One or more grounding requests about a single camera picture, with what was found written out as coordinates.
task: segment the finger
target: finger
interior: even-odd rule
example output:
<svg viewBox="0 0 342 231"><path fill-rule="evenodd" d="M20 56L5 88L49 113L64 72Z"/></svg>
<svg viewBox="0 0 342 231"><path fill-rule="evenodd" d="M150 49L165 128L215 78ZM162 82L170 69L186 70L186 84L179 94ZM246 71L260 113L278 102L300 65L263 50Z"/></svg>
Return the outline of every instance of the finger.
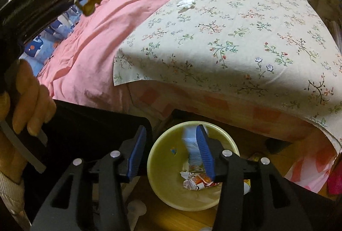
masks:
<svg viewBox="0 0 342 231"><path fill-rule="evenodd" d="M40 85L38 80L33 78L30 86L22 94L15 107L12 124L13 130L17 134L20 134L35 111L35 103L37 102L39 88Z"/></svg>
<svg viewBox="0 0 342 231"><path fill-rule="evenodd" d="M18 68L16 87L18 92L22 95L30 87L35 80L32 68L26 60L21 60Z"/></svg>
<svg viewBox="0 0 342 231"><path fill-rule="evenodd" d="M37 103L35 104L35 110L32 117L27 123L27 130L30 135L37 136L40 128L42 127L47 110L49 108L49 91L44 85L40 85Z"/></svg>
<svg viewBox="0 0 342 231"><path fill-rule="evenodd" d="M56 110L57 110L56 103L54 102L54 100L51 99L51 97L49 97L49 106L47 108L44 123L47 123L52 119L52 117L56 113Z"/></svg>
<svg viewBox="0 0 342 231"><path fill-rule="evenodd" d="M3 121L10 110L10 96L7 92L0 94L0 121Z"/></svg>

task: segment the sleeve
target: sleeve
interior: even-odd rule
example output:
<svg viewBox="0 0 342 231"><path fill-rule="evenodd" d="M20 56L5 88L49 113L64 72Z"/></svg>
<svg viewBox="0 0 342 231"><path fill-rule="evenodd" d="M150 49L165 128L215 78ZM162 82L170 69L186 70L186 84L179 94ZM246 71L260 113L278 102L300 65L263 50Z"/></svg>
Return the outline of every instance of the sleeve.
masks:
<svg viewBox="0 0 342 231"><path fill-rule="evenodd" d="M23 230L30 230L31 223L24 211L24 182L15 184L0 172L0 197Z"/></svg>

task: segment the pink comforter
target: pink comforter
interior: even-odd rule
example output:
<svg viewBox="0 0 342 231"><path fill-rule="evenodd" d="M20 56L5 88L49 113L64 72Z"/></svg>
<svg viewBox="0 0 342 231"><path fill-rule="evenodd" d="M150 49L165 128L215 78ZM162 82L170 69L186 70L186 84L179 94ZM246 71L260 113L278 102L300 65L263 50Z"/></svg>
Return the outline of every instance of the pink comforter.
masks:
<svg viewBox="0 0 342 231"><path fill-rule="evenodd" d="M38 77L50 95L79 105L127 112L126 85L114 87L113 58L120 43L169 0L103 0L82 15L73 34L54 51Z"/></svg>

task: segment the floral bedsheet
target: floral bedsheet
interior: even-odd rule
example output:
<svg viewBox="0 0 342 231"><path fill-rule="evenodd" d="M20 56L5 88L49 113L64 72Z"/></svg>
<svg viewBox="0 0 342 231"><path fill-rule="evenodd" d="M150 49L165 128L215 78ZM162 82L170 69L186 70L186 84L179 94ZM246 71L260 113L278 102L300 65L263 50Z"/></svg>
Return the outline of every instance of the floral bedsheet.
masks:
<svg viewBox="0 0 342 231"><path fill-rule="evenodd" d="M155 80L282 110L342 143L342 57L306 0L171 0L114 58L115 85Z"/></svg>

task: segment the pillow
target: pillow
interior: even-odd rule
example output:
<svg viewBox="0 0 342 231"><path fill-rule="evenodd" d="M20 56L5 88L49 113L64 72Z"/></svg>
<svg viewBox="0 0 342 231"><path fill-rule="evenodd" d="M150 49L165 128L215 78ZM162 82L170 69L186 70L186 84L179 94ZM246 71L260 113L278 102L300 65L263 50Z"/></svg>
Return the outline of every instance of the pillow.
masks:
<svg viewBox="0 0 342 231"><path fill-rule="evenodd" d="M79 22L81 13L76 6L72 6L46 27L35 39L27 43L20 59L29 62L34 76L37 76L43 69L59 43L68 38L74 31L73 28Z"/></svg>

